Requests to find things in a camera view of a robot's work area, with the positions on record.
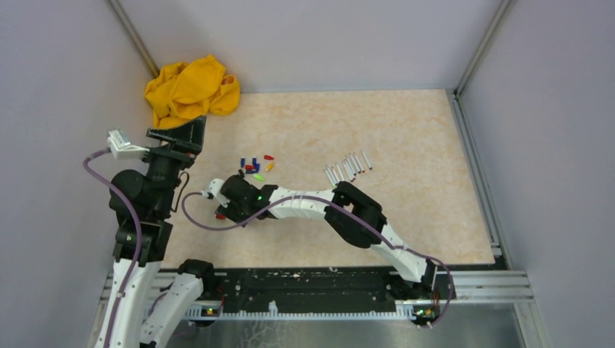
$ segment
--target cable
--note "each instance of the cable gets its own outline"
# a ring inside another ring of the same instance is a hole
[[[133,222],[135,225],[135,232],[136,232],[135,252],[133,254],[133,259],[131,261],[131,264],[130,266],[128,266],[128,270],[126,271],[126,275],[124,276],[124,279],[120,283],[120,288],[117,290],[118,294],[124,294],[126,286],[128,285],[128,279],[131,277],[131,274],[135,268],[135,265],[137,261],[139,261],[139,255],[141,254],[141,243],[142,243],[141,221],[139,220],[139,216],[137,215],[136,210],[134,209],[128,197],[126,197],[126,195],[119,188],[117,188],[116,185],[113,185],[110,181],[103,178],[102,175],[98,174],[96,171],[94,171],[89,166],[89,163],[92,160],[102,156],[103,154],[108,154],[109,152],[111,152],[111,150],[109,148],[106,148],[103,150],[96,151],[93,154],[89,155],[87,158],[83,160],[83,169],[85,169],[86,172],[88,172],[95,179],[97,179],[98,181],[103,183],[106,187],[108,187],[111,191],[113,191],[114,194],[117,194],[117,196],[120,197],[124,205],[128,208],[128,211],[131,213],[131,217],[133,218]],[[114,297],[113,307],[111,309],[111,314],[109,315],[109,323],[107,325],[107,332],[104,335],[104,344],[103,344],[104,348],[107,348],[110,346],[111,334],[113,332],[113,326],[115,324],[115,317],[117,315],[117,309],[120,306],[120,301],[122,297],[123,296]]]
[[[410,249],[409,247],[406,247],[406,246],[403,246],[403,245],[395,245],[394,246],[393,244],[391,244],[390,241],[388,241],[386,238],[384,238],[374,227],[372,227],[371,225],[369,225],[365,221],[361,220],[357,216],[353,215],[351,212],[347,211],[343,207],[340,207],[339,205],[337,205],[337,204],[335,204],[335,203],[333,203],[331,201],[328,201],[326,199],[323,199],[323,198],[320,198],[320,197],[316,197],[316,196],[303,196],[303,195],[302,196],[288,196],[288,197],[281,198],[281,199],[279,199],[279,200],[269,204],[267,207],[262,208],[261,210],[257,211],[256,213],[254,213],[252,216],[250,216],[246,220],[241,221],[240,223],[236,223],[235,225],[226,226],[226,227],[211,227],[211,226],[203,225],[203,224],[199,223],[198,221],[196,221],[192,216],[190,216],[190,214],[186,210],[186,200],[188,199],[188,197],[196,196],[196,195],[202,196],[202,194],[200,192],[191,192],[191,193],[187,194],[186,196],[184,196],[183,199],[181,200],[181,209],[182,209],[184,215],[186,216],[186,218],[188,218],[188,220],[191,223],[195,224],[196,226],[198,226],[200,228],[203,228],[205,230],[208,230],[208,231],[217,231],[217,232],[228,231],[228,230],[232,230],[233,228],[238,228],[238,227],[245,226],[250,221],[256,219],[259,215],[263,214],[267,210],[275,207],[276,205],[282,204],[282,203],[284,203],[286,201],[289,201],[289,200],[292,200],[292,199],[301,198],[301,199],[307,199],[307,200],[310,200],[310,201],[317,201],[317,202],[320,202],[320,203],[327,204],[328,206],[333,207],[335,210],[338,210],[342,214],[345,214],[349,218],[353,219],[354,221],[359,223],[359,225],[363,226],[364,228],[367,228],[368,231],[372,232],[385,245],[387,245],[387,247],[389,247],[391,250],[401,249],[403,251],[410,252],[411,254],[413,254],[415,256],[418,256],[420,258],[423,258],[423,259],[426,259],[426,260],[431,260],[432,262],[437,263],[440,267],[444,268],[444,270],[446,271],[446,274],[448,275],[448,281],[450,283],[450,289],[448,290],[448,298],[446,300],[444,308],[442,308],[442,312],[440,313],[440,316],[436,320],[434,320],[434,322],[430,326],[429,325],[422,326],[422,328],[433,328],[434,326],[436,326],[436,324],[438,324],[440,322],[442,317],[444,317],[444,314],[448,311],[448,306],[450,304],[450,301],[451,301],[451,299],[453,299],[453,292],[455,290],[455,284],[453,283],[453,275],[450,274],[450,269],[449,269],[449,267],[444,262],[440,261],[436,257],[432,257],[432,256],[428,256],[428,255],[425,255],[425,254],[421,254],[420,252],[417,252],[417,251],[415,251],[413,249]]]
[[[164,288],[160,288],[160,292],[168,291],[169,289],[171,289],[171,286],[173,286],[173,283],[174,282],[172,281],[171,284],[165,286]]]
[[[178,333],[174,333],[173,335],[171,335],[171,338],[174,339],[174,338],[186,335],[186,334],[190,334],[191,331],[195,331],[196,329],[197,329],[196,325],[192,323],[191,321],[189,321],[188,328],[186,330],[178,332]]]
[[[149,314],[148,315],[152,315],[152,313],[154,312],[154,308],[156,308],[156,305],[158,304],[158,302],[163,298],[167,296],[166,292],[161,293],[160,295],[158,295],[158,297],[156,297],[156,299],[154,300],[154,303],[152,303],[152,307],[149,308]]]
[[[181,173],[179,173],[179,178],[181,178],[182,174],[186,174],[186,182],[183,183],[183,186],[179,189],[179,194],[177,195],[177,201],[175,202],[175,207],[171,208],[172,212],[177,212],[177,208],[179,207],[179,199],[181,198],[181,194],[183,193],[183,190],[188,185],[188,182],[190,181],[190,174],[188,174],[188,172],[181,172]]]
[[[218,308],[218,315],[222,314],[222,308],[224,308],[224,291],[218,288],[218,292],[222,294],[222,298],[220,299],[220,308]]]

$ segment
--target purple cable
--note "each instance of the purple cable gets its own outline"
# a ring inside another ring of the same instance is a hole
[[[139,254],[141,254],[141,221],[139,220],[139,216],[137,215],[136,210],[134,209],[128,197],[126,197],[126,195],[122,191],[120,191],[120,189],[118,189],[116,185],[113,185],[110,181],[103,178],[102,175],[98,174],[96,171],[94,171],[89,166],[90,161],[92,161],[93,159],[97,157],[102,156],[103,154],[108,154],[109,152],[111,152],[109,148],[94,152],[88,158],[83,160],[83,169],[85,169],[86,172],[90,173],[90,175],[94,176],[95,179],[97,179],[98,181],[103,183],[105,186],[107,186],[111,191],[113,191],[114,194],[117,194],[117,196],[120,197],[124,205],[128,208],[128,211],[131,213],[131,217],[133,218],[133,222],[135,225],[135,231],[136,231],[136,245],[135,245],[135,252],[133,254],[133,259],[131,261],[131,264],[130,266],[128,266],[128,271],[126,272],[126,275],[124,276],[124,279],[122,280],[122,283],[120,283],[120,288],[117,290],[119,294],[123,294],[123,292],[126,289],[126,286],[128,285],[128,279],[131,277],[131,274],[136,266],[136,263],[139,260]],[[115,317],[117,316],[117,308],[120,306],[121,299],[122,297],[116,296],[115,299],[113,300],[113,308],[111,309],[111,314],[109,315],[109,323],[107,324],[107,332],[104,335],[103,347],[105,348],[110,346],[111,333],[113,332],[113,326],[115,324]]]
[[[413,254],[413,255],[415,255],[417,257],[421,257],[421,258],[424,258],[424,259],[427,259],[427,260],[431,260],[432,262],[435,262],[439,266],[444,268],[444,270],[446,271],[446,274],[448,275],[448,281],[450,282],[450,288],[448,290],[448,298],[446,300],[444,308],[442,308],[442,312],[440,313],[440,316],[436,320],[434,320],[434,322],[432,323],[432,326],[431,327],[430,326],[422,326],[422,328],[433,328],[434,326],[436,326],[436,324],[438,324],[440,322],[442,317],[444,317],[444,314],[448,311],[448,306],[450,305],[450,300],[453,299],[453,291],[455,290],[455,284],[453,283],[453,275],[450,274],[450,269],[449,269],[449,267],[444,262],[440,261],[436,257],[432,257],[432,256],[421,254],[420,252],[417,252],[417,251],[415,251],[413,249],[410,249],[409,247],[406,247],[406,246],[403,246],[403,245],[393,245],[393,244],[391,244],[391,242],[388,241],[386,238],[384,238],[374,227],[372,227],[371,225],[369,225],[365,221],[361,220],[360,218],[354,216],[351,212],[347,211],[343,207],[340,207],[339,205],[337,205],[337,204],[335,204],[335,203],[333,203],[331,201],[328,201],[326,199],[323,199],[323,198],[320,198],[320,197],[316,197],[316,196],[300,196],[300,195],[299,196],[288,196],[288,197],[284,197],[282,199],[279,199],[279,200],[269,204],[267,207],[262,208],[261,210],[257,211],[256,213],[254,213],[252,216],[250,216],[246,220],[241,221],[240,223],[236,223],[235,225],[231,225],[231,226],[227,226],[227,227],[211,227],[211,226],[203,225],[203,224],[199,223],[198,221],[196,221],[192,216],[190,216],[190,214],[186,210],[186,200],[188,199],[188,197],[196,196],[196,195],[202,196],[202,194],[200,192],[191,192],[191,193],[189,193],[189,194],[187,194],[186,196],[183,197],[183,199],[181,200],[181,209],[183,211],[183,214],[186,216],[186,218],[188,218],[188,220],[191,223],[195,224],[196,226],[198,226],[200,228],[203,228],[204,230],[217,231],[217,232],[228,231],[228,230],[232,230],[233,228],[238,228],[238,227],[245,226],[250,221],[254,220],[257,216],[263,214],[267,210],[275,207],[276,205],[282,204],[282,203],[284,203],[286,201],[289,201],[289,200],[292,200],[292,199],[301,198],[301,199],[307,199],[307,200],[310,200],[310,201],[317,201],[317,202],[320,202],[320,203],[327,204],[328,206],[333,207],[334,209],[340,211],[341,213],[345,214],[349,218],[353,219],[354,221],[359,223],[359,225],[363,226],[364,228],[367,228],[368,231],[372,232],[384,244],[386,244],[387,247],[389,247],[391,250],[401,249],[403,251],[410,252],[411,254]]]
[[[178,333],[174,333],[173,335],[171,335],[171,338],[174,339],[176,337],[181,337],[183,335],[190,334],[191,332],[194,332],[197,329],[195,325],[190,325],[190,323],[188,325],[189,326],[186,330],[180,331]]]
[[[156,299],[154,300],[154,303],[152,303],[152,308],[149,309],[149,315],[152,315],[152,313],[154,312],[154,308],[156,307],[158,302],[165,296],[167,296],[167,293],[163,292],[160,295],[158,295],[158,297],[156,297]]]

